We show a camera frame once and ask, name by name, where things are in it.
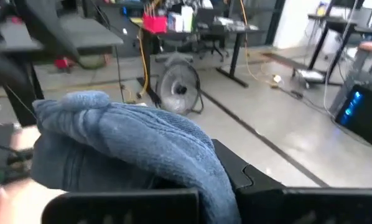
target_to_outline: white wall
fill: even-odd
[[[309,24],[307,14],[315,13],[320,2],[330,0],[286,0],[273,46],[284,49],[306,45],[305,29]],[[366,0],[363,7],[372,8],[372,0]]]

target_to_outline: standing desk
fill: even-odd
[[[150,56],[151,56],[151,39],[153,35],[156,35],[158,37],[170,37],[170,38],[175,38],[177,40],[186,39],[188,36],[198,34],[198,35],[205,35],[205,34],[217,34],[213,33],[209,29],[203,29],[203,30],[197,30],[195,32],[172,32],[171,30],[168,30],[166,33],[158,33],[158,34],[153,34],[149,30],[143,28],[141,18],[131,18],[131,22],[135,24],[136,26],[140,27],[142,29],[142,47],[143,47],[143,55],[144,55],[144,61],[146,63],[146,70],[147,70],[147,89],[146,93],[150,96],[151,100],[155,105],[160,105],[161,104],[161,99],[157,95],[157,93],[151,88],[151,73],[150,73]],[[236,41],[235,41],[235,46],[233,47],[233,55],[231,57],[231,64],[230,64],[230,71],[224,71],[221,67],[216,68],[216,70],[224,75],[225,77],[229,78],[230,80],[233,80],[237,84],[241,85],[244,88],[248,87],[248,84],[239,78],[235,77],[235,71],[236,71],[236,66],[237,66],[237,59],[238,59],[238,54],[240,50],[241,43],[243,41],[243,37],[245,33],[254,33],[254,32],[260,32],[259,29],[255,26],[253,26],[253,29],[246,29],[246,30],[226,30],[221,34],[218,35],[225,35],[229,33],[236,34]],[[144,85],[145,79],[144,78],[138,78],[138,82],[140,83],[141,86]]]
[[[327,68],[326,71],[318,71],[318,72],[320,72],[324,76],[327,73],[329,74],[328,77],[327,77],[327,81],[328,81],[328,84],[329,85],[338,85],[338,86],[340,86],[340,85],[342,85],[342,83],[333,83],[333,82],[330,82],[329,80],[330,80],[330,77],[331,77],[331,75],[332,75],[332,73],[334,71],[335,66],[337,66],[337,63],[338,63],[338,61],[339,61],[339,59],[340,59],[340,57],[342,55],[343,49],[345,48],[346,43],[349,40],[349,37],[353,33],[372,35],[372,28],[369,28],[369,27],[358,27],[358,26],[356,26],[356,23],[352,21],[351,24],[350,24],[350,26],[349,26],[349,29],[348,30],[345,30],[348,21],[345,20],[345,19],[343,19],[343,18],[341,18],[341,17],[318,16],[316,14],[309,14],[308,15],[308,18],[309,19],[313,19],[313,20],[319,20],[321,22],[325,22],[322,35],[320,37],[319,42],[316,45],[315,51],[313,53],[313,56],[310,59],[309,66],[307,67],[308,70],[313,70],[314,69],[315,63],[317,61],[317,57],[319,56],[319,53],[320,53],[320,51],[321,51],[321,49],[323,47],[325,38],[326,38],[326,36],[328,34],[328,30],[331,29],[331,30],[334,30],[335,32],[338,32],[340,34],[344,33],[344,31],[346,31],[345,39],[342,40],[341,46],[337,49],[337,52],[335,54],[335,57],[331,61],[330,66]]]
[[[93,19],[84,19],[78,15],[67,15],[61,17],[60,22],[80,55],[108,54],[111,53],[114,45],[123,43],[121,38]],[[24,72],[27,85],[26,88],[4,85],[3,88],[19,123],[22,126],[34,125],[36,120],[29,110],[33,111],[32,102],[44,99],[44,94],[35,73],[33,62],[46,62],[46,60],[56,58],[50,52],[47,52],[41,43],[30,37],[24,24],[4,22],[0,24],[0,32],[3,36],[3,40],[0,41],[0,54],[4,54]]]

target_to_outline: black floor stripe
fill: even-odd
[[[229,115],[231,118],[233,118],[238,124],[242,125],[247,131],[249,131],[251,134],[255,135],[259,140],[261,140],[265,145],[269,146],[274,152],[279,154],[283,159],[285,159],[287,162],[289,162],[291,165],[293,165],[297,170],[299,170],[301,173],[303,173],[305,176],[307,176],[310,180],[315,182],[317,185],[321,187],[329,187],[329,185],[324,182],[322,179],[317,177],[315,174],[313,174],[311,171],[309,171],[306,167],[304,167],[302,164],[297,162],[295,159],[293,159],[291,156],[289,156],[287,153],[285,153],[283,150],[281,150],[277,145],[275,145],[273,142],[271,142],[269,139],[267,139],[265,136],[260,135],[253,127],[251,127],[249,124],[247,124],[245,121],[243,121],[239,116],[235,115],[231,110],[229,110],[227,107],[225,107],[223,104],[218,102],[214,97],[210,96],[208,93],[201,90],[201,93],[203,96],[205,96],[208,100],[210,100],[213,104],[215,104],[217,107],[219,107],[223,112],[225,112],[227,115]]]

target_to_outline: red box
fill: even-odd
[[[143,27],[153,34],[167,32],[166,16],[150,16],[143,14]]]

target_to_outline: yellow cable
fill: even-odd
[[[241,10],[243,12],[243,17],[244,17],[244,23],[245,23],[245,26],[248,26],[248,22],[247,22],[247,16],[246,16],[246,11],[244,9],[244,3],[243,3],[243,0],[240,0],[240,4],[241,4]],[[249,69],[249,65],[248,65],[248,58],[249,58],[249,53],[248,53],[248,47],[247,47],[247,33],[245,35],[245,42],[244,42],[244,52],[245,52],[245,57],[246,57],[246,65],[247,65],[247,70],[248,70],[248,73],[257,81],[259,82],[263,82],[263,83],[266,83],[268,84],[270,87],[277,87],[278,84],[276,82],[270,82],[270,81],[267,81],[267,80],[261,80],[261,79],[258,79],[252,72],[251,70]]]
[[[154,2],[152,2],[150,4],[150,9],[148,9],[149,11],[153,11],[156,6],[161,2],[161,0],[154,0]],[[143,69],[144,69],[144,83],[143,83],[143,88],[142,90],[139,92],[139,95],[140,97],[145,94],[146,90],[147,90],[147,85],[149,84],[149,80],[148,80],[148,77],[147,77],[147,66],[146,66],[146,61],[144,60],[144,53],[143,53],[143,46],[142,46],[142,27],[139,29],[139,48],[141,50],[141,56],[142,56],[142,63],[143,63]]]
[[[140,96],[142,96],[146,90],[147,90],[147,85],[149,83],[148,77],[147,77],[147,67],[146,67],[146,61],[144,60],[144,53],[143,53],[143,46],[142,46],[142,27],[139,29],[139,47],[141,49],[141,55],[142,55],[142,63],[143,63],[143,69],[144,69],[144,84],[142,91],[139,92]]]

